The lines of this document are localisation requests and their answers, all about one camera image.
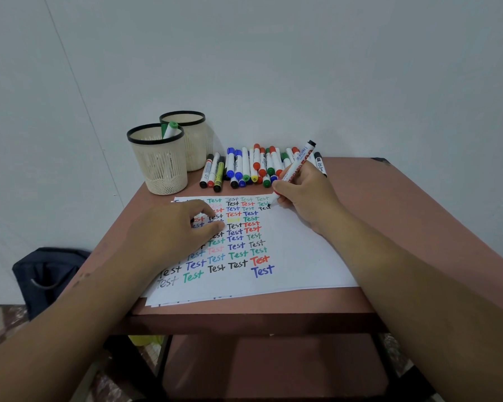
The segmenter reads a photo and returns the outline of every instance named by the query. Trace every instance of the backpack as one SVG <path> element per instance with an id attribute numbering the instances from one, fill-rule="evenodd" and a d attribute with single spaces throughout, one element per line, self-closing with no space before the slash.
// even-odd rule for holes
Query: backpack
<path id="1" fill-rule="evenodd" d="M 13 265 L 30 320 L 58 299 L 89 254 L 82 250 L 41 247 Z"/>

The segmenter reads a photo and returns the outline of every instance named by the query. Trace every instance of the white paper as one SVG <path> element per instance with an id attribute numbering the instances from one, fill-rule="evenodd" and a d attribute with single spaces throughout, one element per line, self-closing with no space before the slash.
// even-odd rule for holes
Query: white paper
<path id="1" fill-rule="evenodd" d="M 206 201 L 225 229 L 187 259 L 162 271 L 146 290 L 147 306 L 296 289 L 357 286 L 331 245 L 294 209 L 268 208 L 268 195 L 176 197 Z M 200 214 L 194 227 L 212 222 Z"/>

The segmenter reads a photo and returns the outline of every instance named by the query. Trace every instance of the hand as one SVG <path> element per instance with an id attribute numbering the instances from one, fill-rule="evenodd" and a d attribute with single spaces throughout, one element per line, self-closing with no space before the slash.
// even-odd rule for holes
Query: hand
<path id="1" fill-rule="evenodd" d="M 147 262 L 153 274 L 177 263 L 224 229 L 223 221 L 192 228 L 190 220 L 199 213 L 215 211 L 204 201 L 170 203 L 147 210 L 130 226 L 123 246 Z"/>
<path id="2" fill-rule="evenodd" d="M 282 195 L 278 203 L 283 207 L 293 204 L 298 214 L 311 224 L 313 231 L 324 235 L 324 226 L 332 213 L 344 209 L 334 188 L 328 178 L 307 161 L 292 183 L 281 180 L 287 169 L 272 184 L 274 190 Z"/>

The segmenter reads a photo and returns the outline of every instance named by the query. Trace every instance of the white perforated basket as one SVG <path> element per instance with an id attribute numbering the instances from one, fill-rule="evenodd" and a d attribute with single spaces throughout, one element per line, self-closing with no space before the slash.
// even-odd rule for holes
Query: white perforated basket
<path id="1" fill-rule="evenodd" d="M 160 123 L 176 121 L 184 129 L 186 167 L 188 172 L 205 166 L 207 156 L 208 129 L 205 114 L 199 111 L 171 111 L 160 116 Z"/>
<path id="2" fill-rule="evenodd" d="M 146 124 L 127 132 L 134 155 L 144 174 L 149 192 L 173 195 L 188 184 L 184 130 L 171 138 L 162 139 L 160 124 Z"/>

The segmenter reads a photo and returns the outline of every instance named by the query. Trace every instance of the blue marker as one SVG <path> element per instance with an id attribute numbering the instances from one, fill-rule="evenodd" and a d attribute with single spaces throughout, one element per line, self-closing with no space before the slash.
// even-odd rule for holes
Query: blue marker
<path id="1" fill-rule="evenodd" d="M 235 178 L 237 181 L 242 179 L 242 151 L 235 150 Z"/>
<path id="2" fill-rule="evenodd" d="M 231 179 L 235 176 L 235 148 L 227 149 L 227 177 Z"/>

